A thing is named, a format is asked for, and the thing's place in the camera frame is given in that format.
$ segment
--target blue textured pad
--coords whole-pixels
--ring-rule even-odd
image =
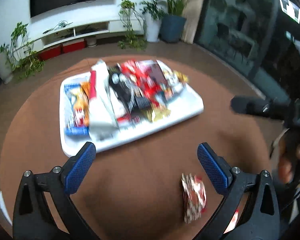
[[[93,160],[96,158],[96,147],[91,143],[73,165],[65,178],[65,193],[71,195],[77,192],[83,178],[86,176]]]
[[[210,154],[203,144],[198,146],[197,155],[216,192],[225,195],[228,189],[228,178],[215,160],[218,156],[214,152]]]

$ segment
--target tray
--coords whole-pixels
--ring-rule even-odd
[[[161,67],[164,65],[164,63],[159,60],[157,62]],[[97,153],[99,153],[138,140],[203,112],[203,101],[201,97],[189,85],[186,85],[181,94],[168,104],[171,115],[162,120],[154,123],[143,120],[135,126],[118,130],[113,134],[112,138],[103,141],[93,141],[90,136],[66,136],[64,133],[66,121],[69,119],[72,111],[70,101],[65,94],[64,86],[88,81],[89,78],[90,72],[75,75],[65,79],[60,87],[60,139],[62,150],[68,157],[76,155],[86,142],[94,143]]]

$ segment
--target white tv cabinet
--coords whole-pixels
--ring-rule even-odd
[[[142,29],[139,21],[136,18],[131,19],[132,28],[137,33],[141,33]],[[88,36],[99,36],[99,38],[104,38],[106,33],[114,33],[120,35],[126,31],[124,24],[119,19],[113,19],[109,21],[90,21],[81,23],[72,23],[64,28],[50,31],[46,34],[32,34],[28,33],[28,41],[34,41],[33,44],[25,46],[22,44],[20,47],[16,48],[14,55],[16,59],[20,60],[29,56],[30,49],[32,51],[40,52],[49,47],[64,43],[66,41],[71,41],[79,38],[84,38]]]

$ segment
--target round table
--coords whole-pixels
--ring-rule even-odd
[[[132,58],[154,59],[124,55],[103,60],[115,65]],[[0,160],[0,187],[10,217],[24,171],[49,172],[67,161],[59,134],[60,85],[69,76],[89,71],[97,60],[83,60],[46,82],[32,93],[13,119]],[[254,119],[235,115],[229,108],[234,95],[197,70],[172,60],[159,60],[189,76],[190,86],[203,99],[204,112],[146,138],[97,154],[71,199],[102,240],[191,240],[222,199],[197,159],[196,149],[202,142],[208,142],[217,155],[245,172],[271,169],[266,143]],[[207,209],[191,224],[183,221],[181,173],[202,177],[207,191]],[[66,231],[51,196],[46,197],[57,225]]]

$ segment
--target black package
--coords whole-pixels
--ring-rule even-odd
[[[109,85],[117,93],[118,99],[130,114],[151,107],[150,101],[143,96],[142,91],[121,72],[112,71],[110,73]]]

